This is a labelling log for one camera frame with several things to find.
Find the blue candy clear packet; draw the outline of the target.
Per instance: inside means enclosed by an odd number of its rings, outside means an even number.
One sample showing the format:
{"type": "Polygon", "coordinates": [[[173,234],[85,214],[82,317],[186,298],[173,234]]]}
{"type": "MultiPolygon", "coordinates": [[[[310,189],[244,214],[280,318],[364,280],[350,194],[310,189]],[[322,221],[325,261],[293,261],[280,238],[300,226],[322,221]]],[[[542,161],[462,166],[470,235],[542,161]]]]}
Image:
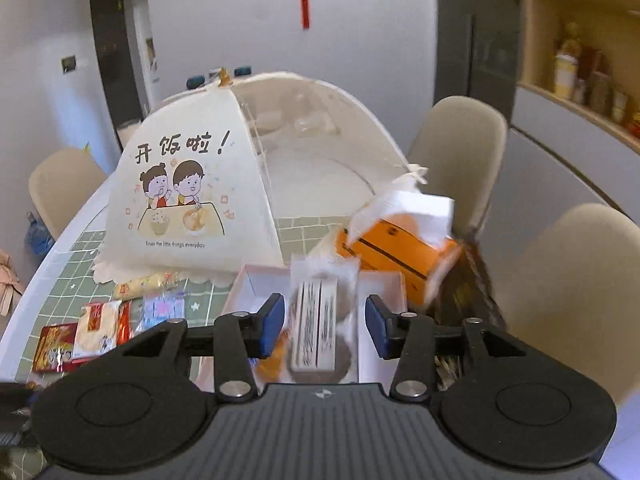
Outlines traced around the blue candy clear packet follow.
{"type": "Polygon", "coordinates": [[[138,329],[144,332],[160,323],[184,318],[184,292],[163,292],[143,298],[142,315],[138,329]]]}

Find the white label cake packet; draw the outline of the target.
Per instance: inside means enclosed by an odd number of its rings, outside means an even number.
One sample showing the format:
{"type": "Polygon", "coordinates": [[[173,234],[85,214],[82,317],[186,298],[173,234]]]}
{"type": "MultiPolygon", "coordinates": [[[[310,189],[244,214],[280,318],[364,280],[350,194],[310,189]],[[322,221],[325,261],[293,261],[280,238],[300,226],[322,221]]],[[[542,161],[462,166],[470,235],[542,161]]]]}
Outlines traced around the white label cake packet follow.
{"type": "Polygon", "coordinates": [[[290,278],[288,372],[292,382],[356,382],[359,261],[295,257],[290,278]]]}

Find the pale yellow snack packet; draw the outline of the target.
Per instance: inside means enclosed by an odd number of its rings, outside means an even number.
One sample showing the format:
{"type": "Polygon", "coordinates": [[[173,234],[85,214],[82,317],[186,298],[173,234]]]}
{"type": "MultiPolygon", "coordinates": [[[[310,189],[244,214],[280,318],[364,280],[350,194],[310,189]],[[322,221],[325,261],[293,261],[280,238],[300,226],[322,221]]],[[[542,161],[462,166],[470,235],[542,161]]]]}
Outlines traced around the pale yellow snack packet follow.
{"type": "Polygon", "coordinates": [[[122,284],[116,284],[112,298],[129,301],[144,296],[153,296],[164,290],[175,288],[180,282],[178,272],[154,273],[143,278],[134,278],[122,284]]]}

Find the rice cracker packet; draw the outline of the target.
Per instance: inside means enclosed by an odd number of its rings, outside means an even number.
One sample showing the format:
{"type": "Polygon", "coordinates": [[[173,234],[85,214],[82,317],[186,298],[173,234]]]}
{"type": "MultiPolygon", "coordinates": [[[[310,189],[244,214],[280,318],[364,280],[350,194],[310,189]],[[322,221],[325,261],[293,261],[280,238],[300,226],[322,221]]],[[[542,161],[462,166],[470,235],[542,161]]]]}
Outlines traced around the rice cracker packet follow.
{"type": "Polygon", "coordinates": [[[130,338],[130,302],[94,302],[82,308],[77,322],[73,361],[104,356],[130,338]]]}

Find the dark red jerky packet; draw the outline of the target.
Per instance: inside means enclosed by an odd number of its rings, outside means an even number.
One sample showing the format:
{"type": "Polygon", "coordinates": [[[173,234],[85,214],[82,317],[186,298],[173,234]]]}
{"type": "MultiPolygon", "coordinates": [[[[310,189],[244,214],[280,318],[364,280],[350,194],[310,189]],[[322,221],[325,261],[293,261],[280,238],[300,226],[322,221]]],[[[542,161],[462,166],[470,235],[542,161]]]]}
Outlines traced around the dark red jerky packet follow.
{"type": "Polygon", "coordinates": [[[44,326],[32,360],[32,371],[62,373],[73,357],[76,330],[76,323],[44,326]]]}

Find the round pastry clear packet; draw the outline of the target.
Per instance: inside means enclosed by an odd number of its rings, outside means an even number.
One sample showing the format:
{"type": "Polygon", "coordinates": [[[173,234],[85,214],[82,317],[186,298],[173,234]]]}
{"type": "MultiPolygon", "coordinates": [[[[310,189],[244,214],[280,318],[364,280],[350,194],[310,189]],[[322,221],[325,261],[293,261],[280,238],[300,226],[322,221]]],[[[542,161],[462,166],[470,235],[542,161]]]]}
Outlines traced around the round pastry clear packet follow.
{"type": "Polygon", "coordinates": [[[290,331],[285,328],[280,333],[270,356],[258,360],[254,365],[254,375],[258,382],[267,384],[286,384],[291,382],[288,372],[288,352],[290,351],[290,331]]]}

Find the pink open gift box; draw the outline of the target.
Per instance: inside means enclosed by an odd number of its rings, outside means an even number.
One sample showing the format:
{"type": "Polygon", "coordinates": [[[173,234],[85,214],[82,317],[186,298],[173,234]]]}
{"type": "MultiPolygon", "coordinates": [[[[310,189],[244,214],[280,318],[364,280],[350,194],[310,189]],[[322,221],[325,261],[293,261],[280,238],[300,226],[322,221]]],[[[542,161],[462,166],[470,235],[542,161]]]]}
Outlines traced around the pink open gift box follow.
{"type": "Polygon", "coordinates": [[[400,273],[361,271],[348,280],[327,270],[312,271],[294,283],[289,270],[248,266],[231,287],[222,312],[255,313],[273,294],[284,301],[284,323],[270,357],[250,363],[259,389],[269,384],[352,382],[390,388],[397,362],[378,357],[364,307],[370,296],[378,296],[392,312],[405,312],[400,273]]]}

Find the black plum snack bag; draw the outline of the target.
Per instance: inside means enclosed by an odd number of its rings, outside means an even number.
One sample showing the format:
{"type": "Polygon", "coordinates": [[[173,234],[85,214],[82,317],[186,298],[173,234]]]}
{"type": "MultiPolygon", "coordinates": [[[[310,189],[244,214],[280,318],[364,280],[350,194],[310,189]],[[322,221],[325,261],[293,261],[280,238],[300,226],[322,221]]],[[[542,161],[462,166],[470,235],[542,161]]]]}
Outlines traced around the black plum snack bag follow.
{"type": "Polygon", "coordinates": [[[498,328],[506,327],[476,240],[456,240],[438,260],[431,279],[435,296],[428,312],[438,325],[461,326],[466,318],[480,318],[498,328]]]}

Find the orange tissue box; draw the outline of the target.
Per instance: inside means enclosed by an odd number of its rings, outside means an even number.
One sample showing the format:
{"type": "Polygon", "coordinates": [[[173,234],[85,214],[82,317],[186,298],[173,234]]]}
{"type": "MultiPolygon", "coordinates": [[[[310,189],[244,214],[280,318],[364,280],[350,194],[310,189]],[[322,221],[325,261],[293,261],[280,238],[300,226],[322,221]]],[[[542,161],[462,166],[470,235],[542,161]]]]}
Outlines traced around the orange tissue box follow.
{"type": "Polygon", "coordinates": [[[410,165],[371,198],[338,231],[336,252],[357,258],[360,268],[398,272],[404,277],[408,306],[424,311],[462,253],[452,236],[454,200],[425,194],[427,169],[410,165]]]}

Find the cream mesh food cover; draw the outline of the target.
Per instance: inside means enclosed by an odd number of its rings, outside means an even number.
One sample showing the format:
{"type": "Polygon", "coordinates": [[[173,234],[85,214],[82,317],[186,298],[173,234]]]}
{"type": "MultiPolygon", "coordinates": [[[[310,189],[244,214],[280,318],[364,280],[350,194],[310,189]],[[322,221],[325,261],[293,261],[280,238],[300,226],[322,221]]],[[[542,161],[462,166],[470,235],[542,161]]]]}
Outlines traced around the cream mesh food cover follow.
{"type": "Polygon", "coordinates": [[[339,222],[393,182],[423,176],[334,84],[282,72],[217,80],[161,102],[126,145],[93,276],[278,266],[287,226],[339,222]]]}

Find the green checked tablecloth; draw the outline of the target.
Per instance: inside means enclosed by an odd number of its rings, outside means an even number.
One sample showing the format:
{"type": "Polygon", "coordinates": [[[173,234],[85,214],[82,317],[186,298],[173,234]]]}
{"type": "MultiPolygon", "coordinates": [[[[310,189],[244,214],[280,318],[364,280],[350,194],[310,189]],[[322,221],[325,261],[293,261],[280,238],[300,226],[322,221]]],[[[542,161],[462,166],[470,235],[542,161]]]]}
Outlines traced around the green checked tablecloth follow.
{"type": "MultiPolygon", "coordinates": [[[[299,217],[280,218],[277,229],[281,237],[281,250],[285,260],[292,255],[306,255],[311,252],[332,229],[345,221],[343,217],[299,217]]],[[[12,367],[8,378],[17,382],[34,382],[40,386],[49,385],[58,379],[58,374],[36,374],[32,362],[39,336],[43,327],[75,322],[80,310],[90,302],[111,299],[115,285],[98,284],[93,279],[93,260],[98,255],[98,247],[105,236],[105,214],[100,212],[78,235],[73,237],[73,245],[52,254],[52,266],[38,281],[32,281],[36,296],[29,304],[24,302],[21,311],[26,315],[17,326],[27,330],[24,336],[10,348],[18,355],[10,359],[12,367]]],[[[179,288],[186,295],[184,314],[191,326],[213,323],[224,310],[233,278],[223,281],[193,281],[186,278],[179,288]]]]}

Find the beige chair far right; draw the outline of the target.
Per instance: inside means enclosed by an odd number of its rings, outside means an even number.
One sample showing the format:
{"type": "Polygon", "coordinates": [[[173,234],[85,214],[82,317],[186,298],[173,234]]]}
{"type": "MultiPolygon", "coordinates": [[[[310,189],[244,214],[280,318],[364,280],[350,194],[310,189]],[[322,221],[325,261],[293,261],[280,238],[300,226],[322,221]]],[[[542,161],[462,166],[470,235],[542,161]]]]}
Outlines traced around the beige chair far right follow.
{"type": "Polygon", "coordinates": [[[623,403],[639,388],[639,228],[617,210],[577,206],[514,262],[496,301],[516,338],[623,403]]]}

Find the beige chair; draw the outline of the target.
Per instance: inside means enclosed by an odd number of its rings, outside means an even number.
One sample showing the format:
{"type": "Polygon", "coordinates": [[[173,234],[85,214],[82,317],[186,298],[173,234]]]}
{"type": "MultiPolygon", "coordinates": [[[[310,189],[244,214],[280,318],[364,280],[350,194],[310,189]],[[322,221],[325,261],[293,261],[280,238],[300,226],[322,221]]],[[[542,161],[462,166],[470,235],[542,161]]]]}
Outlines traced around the beige chair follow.
{"type": "Polygon", "coordinates": [[[448,96],[427,114],[408,159],[426,169],[420,190],[454,200],[452,232],[472,238],[484,226],[506,151],[506,118],[467,96],[448,96]]]}
{"type": "Polygon", "coordinates": [[[57,151],[34,169],[29,196],[55,240],[106,178],[92,156],[79,148],[57,151]]]}
{"type": "Polygon", "coordinates": [[[577,206],[514,262],[496,301],[516,338],[623,403],[639,388],[639,228],[617,210],[577,206]]]}

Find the blue water bottle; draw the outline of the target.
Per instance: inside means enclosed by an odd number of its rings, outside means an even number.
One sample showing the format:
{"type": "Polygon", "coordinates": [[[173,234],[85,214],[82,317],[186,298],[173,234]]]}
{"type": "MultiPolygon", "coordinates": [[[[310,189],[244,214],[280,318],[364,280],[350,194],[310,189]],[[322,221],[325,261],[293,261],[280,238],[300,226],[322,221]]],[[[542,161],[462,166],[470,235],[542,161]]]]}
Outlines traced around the blue water bottle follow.
{"type": "Polygon", "coordinates": [[[44,223],[31,211],[27,214],[27,221],[26,245],[36,258],[43,259],[53,247],[54,238],[44,223]]]}

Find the pink jacket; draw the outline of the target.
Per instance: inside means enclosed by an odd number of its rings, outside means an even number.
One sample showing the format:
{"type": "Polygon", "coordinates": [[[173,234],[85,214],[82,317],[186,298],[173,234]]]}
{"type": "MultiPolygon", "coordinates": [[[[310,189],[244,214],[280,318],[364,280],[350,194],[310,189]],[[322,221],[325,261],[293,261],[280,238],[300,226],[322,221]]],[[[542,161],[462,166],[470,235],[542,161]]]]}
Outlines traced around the pink jacket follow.
{"type": "Polygon", "coordinates": [[[0,252],[0,314],[8,318],[24,295],[25,287],[14,271],[11,257],[0,252]]]}

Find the beige chair left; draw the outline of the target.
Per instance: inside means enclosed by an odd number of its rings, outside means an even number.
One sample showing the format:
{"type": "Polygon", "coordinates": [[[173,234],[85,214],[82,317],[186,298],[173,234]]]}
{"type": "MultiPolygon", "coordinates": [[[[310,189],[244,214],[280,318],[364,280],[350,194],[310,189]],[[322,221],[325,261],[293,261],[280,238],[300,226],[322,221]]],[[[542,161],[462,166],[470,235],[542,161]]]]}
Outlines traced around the beige chair left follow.
{"type": "Polygon", "coordinates": [[[106,178],[92,156],[79,148],[57,151],[34,169],[29,196],[55,240],[106,178]]]}

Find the wooden wall shelf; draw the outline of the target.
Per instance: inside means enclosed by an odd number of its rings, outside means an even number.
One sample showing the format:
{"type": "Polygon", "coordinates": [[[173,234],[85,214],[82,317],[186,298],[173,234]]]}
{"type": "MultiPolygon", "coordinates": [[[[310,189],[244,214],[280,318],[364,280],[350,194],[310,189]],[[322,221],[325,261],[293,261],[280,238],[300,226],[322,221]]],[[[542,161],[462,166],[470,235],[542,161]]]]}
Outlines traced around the wooden wall shelf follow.
{"type": "Polygon", "coordinates": [[[639,0],[523,0],[518,85],[639,151],[639,0]]]}

